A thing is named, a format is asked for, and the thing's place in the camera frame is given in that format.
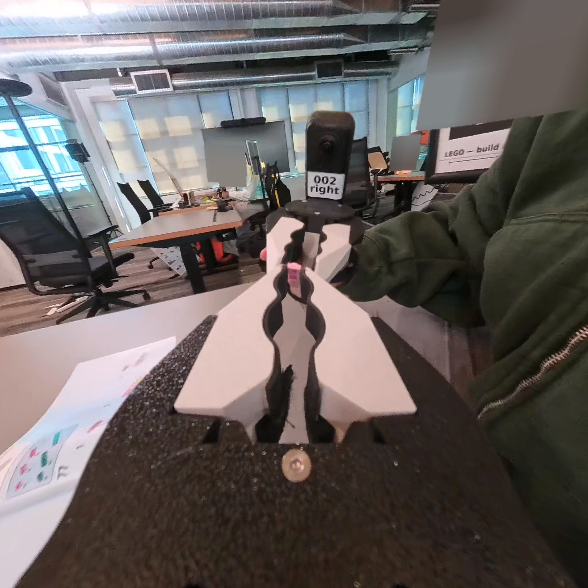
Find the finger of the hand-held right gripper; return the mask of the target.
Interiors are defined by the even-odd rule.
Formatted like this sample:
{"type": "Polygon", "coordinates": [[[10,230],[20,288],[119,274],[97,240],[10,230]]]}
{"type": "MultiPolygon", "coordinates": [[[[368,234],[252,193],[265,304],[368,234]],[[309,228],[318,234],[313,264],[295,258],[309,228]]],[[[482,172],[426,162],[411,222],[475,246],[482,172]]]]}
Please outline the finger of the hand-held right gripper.
{"type": "Polygon", "coordinates": [[[266,274],[302,260],[305,224],[291,216],[268,216],[266,220],[266,274]]]}
{"type": "Polygon", "coordinates": [[[307,268],[332,282],[349,262],[350,234],[349,224],[325,224],[319,232],[307,231],[307,268]]]}

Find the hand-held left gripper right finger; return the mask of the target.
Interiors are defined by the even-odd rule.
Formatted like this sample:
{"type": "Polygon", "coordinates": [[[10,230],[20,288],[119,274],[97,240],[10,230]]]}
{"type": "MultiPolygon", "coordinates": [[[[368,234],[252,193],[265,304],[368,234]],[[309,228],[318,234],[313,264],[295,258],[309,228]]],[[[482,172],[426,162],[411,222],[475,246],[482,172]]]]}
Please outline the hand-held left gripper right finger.
{"type": "Polygon", "coordinates": [[[417,406],[371,317],[311,269],[300,273],[313,338],[304,390],[310,443],[342,440],[356,422],[414,415],[417,406]]]}

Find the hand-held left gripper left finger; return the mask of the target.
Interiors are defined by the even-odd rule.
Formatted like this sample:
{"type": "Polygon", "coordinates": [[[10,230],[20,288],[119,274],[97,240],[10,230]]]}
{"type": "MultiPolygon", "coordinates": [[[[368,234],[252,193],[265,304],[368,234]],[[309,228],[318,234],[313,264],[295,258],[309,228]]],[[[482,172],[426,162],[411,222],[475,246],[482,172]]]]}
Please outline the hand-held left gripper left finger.
{"type": "Polygon", "coordinates": [[[176,412],[238,422],[255,442],[280,441],[295,378],[275,341],[288,289],[287,268],[277,265],[218,313],[176,412]]]}

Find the person's right forearm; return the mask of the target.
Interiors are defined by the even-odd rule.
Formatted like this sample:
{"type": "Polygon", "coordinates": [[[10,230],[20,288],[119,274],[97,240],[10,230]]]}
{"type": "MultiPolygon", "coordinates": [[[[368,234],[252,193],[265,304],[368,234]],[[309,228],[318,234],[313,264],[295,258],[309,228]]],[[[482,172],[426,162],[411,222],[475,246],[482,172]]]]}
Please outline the person's right forearm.
{"type": "Polygon", "coordinates": [[[389,297],[457,326],[495,326],[511,301],[490,242],[512,195],[511,182],[485,174],[451,202],[368,229],[340,290],[355,302],[389,297]]]}

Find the lego instruction booklet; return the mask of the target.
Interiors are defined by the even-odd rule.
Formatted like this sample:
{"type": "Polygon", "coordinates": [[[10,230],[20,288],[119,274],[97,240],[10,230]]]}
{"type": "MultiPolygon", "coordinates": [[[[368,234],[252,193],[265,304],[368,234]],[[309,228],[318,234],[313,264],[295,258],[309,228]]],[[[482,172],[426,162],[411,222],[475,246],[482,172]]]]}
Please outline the lego instruction booklet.
{"type": "Polygon", "coordinates": [[[1,517],[75,492],[110,420],[176,342],[77,364],[45,414],[1,457],[1,517]]]}

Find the large display on stand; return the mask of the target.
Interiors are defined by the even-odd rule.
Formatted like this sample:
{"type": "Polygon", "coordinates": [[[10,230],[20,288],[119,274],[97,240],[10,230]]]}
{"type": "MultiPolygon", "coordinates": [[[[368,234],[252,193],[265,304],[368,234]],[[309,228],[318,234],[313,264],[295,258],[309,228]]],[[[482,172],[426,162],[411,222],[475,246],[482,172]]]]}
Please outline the large display on stand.
{"type": "Polygon", "coordinates": [[[290,171],[283,121],[202,129],[206,177],[220,187],[246,187],[247,173],[260,173],[261,164],[290,171]]]}

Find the black and yellow backpack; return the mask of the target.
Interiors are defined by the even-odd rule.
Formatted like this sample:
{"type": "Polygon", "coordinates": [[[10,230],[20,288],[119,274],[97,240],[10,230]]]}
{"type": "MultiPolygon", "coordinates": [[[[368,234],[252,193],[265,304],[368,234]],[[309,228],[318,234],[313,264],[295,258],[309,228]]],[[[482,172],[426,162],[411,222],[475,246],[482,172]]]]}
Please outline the black and yellow backpack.
{"type": "Polygon", "coordinates": [[[292,201],[289,188],[281,180],[277,161],[266,167],[264,185],[271,212],[283,208],[292,201]]]}

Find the wooden top office desk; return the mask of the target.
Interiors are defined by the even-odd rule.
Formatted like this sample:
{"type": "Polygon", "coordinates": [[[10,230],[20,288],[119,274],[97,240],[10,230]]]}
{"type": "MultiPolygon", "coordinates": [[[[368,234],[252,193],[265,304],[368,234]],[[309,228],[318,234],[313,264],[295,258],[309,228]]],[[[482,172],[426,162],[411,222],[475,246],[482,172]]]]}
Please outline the wooden top office desk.
{"type": "Polygon", "coordinates": [[[384,175],[372,171],[371,175],[371,182],[376,193],[380,185],[392,184],[394,186],[394,207],[388,214],[389,217],[396,217],[411,210],[413,194],[417,184],[425,180],[425,172],[423,171],[388,173],[384,175]]]}
{"type": "Polygon", "coordinates": [[[165,248],[177,246],[187,272],[187,278],[195,294],[206,291],[193,244],[200,243],[201,253],[208,273],[215,273],[217,260],[211,239],[232,231],[243,224],[235,210],[218,212],[212,209],[188,210],[173,214],[159,215],[147,223],[124,233],[109,242],[115,249],[125,247],[165,248]]]}

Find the patterned white sheet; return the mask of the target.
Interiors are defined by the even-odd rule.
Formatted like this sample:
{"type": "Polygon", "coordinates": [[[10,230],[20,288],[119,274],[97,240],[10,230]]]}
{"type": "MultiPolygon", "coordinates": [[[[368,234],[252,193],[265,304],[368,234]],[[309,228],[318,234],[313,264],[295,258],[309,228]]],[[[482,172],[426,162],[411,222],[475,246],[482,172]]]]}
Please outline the patterned white sheet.
{"type": "Polygon", "coordinates": [[[161,247],[153,248],[154,253],[157,257],[176,275],[187,276],[187,269],[183,261],[180,247],[161,247]]]}

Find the black monitor with white slide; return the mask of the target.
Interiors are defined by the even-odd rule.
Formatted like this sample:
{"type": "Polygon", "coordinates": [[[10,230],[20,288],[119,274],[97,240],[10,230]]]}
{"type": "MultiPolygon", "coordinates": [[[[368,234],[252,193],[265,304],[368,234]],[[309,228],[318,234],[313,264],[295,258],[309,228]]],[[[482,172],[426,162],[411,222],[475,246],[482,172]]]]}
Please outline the black monitor with white slide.
{"type": "Polygon", "coordinates": [[[426,183],[471,184],[502,154],[513,119],[433,129],[425,158],[426,183]]]}

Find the white ceiling air vent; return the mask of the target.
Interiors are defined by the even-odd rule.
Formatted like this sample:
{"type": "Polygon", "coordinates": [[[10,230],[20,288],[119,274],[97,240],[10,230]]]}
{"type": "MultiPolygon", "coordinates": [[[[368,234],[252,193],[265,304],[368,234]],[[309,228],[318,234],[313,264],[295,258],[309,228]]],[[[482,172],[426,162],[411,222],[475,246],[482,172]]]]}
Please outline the white ceiling air vent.
{"type": "Polygon", "coordinates": [[[130,78],[138,95],[174,91],[168,70],[131,72],[130,78]]]}

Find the green zip jacket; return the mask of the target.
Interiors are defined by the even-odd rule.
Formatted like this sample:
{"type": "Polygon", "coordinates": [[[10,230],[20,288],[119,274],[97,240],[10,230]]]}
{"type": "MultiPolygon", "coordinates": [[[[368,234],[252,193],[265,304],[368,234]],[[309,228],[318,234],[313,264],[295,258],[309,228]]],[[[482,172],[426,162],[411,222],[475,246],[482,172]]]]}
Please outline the green zip jacket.
{"type": "Polygon", "coordinates": [[[477,419],[587,587],[587,110],[515,121],[472,192],[496,205],[480,294],[495,362],[477,383],[477,419]]]}

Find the black mesh office chair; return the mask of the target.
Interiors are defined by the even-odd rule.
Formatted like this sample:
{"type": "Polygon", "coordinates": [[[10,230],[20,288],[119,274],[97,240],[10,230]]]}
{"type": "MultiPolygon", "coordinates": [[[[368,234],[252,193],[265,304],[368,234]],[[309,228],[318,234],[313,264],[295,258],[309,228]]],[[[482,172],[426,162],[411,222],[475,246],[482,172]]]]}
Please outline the black mesh office chair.
{"type": "Polygon", "coordinates": [[[118,269],[134,254],[113,255],[106,237],[112,226],[91,234],[99,238],[103,255],[93,256],[83,238],[74,236],[30,188],[1,194],[1,241],[16,257],[28,290],[37,296],[68,295],[68,304],[83,298],[55,320],[57,325],[84,311],[86,318],[112,306],[138,307],[129,302],[144,289],[107,291],[120,275],[118,269]]]}

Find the silver ceiling duct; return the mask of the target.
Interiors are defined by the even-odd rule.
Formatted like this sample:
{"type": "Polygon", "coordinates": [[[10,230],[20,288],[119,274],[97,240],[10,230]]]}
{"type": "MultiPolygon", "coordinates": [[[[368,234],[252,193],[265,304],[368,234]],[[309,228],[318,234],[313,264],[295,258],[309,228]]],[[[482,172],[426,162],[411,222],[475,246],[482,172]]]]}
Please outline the silver ceiling duct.
{"type": "Polygon", "coordinates": [[[9,70],[76,70],[137,65],[262,59],[265,55],[307,56],[430,43],[417,25],[368,25],[324,29],[258,29],[46,36],[1,39],[1,66],[9,70]]]}

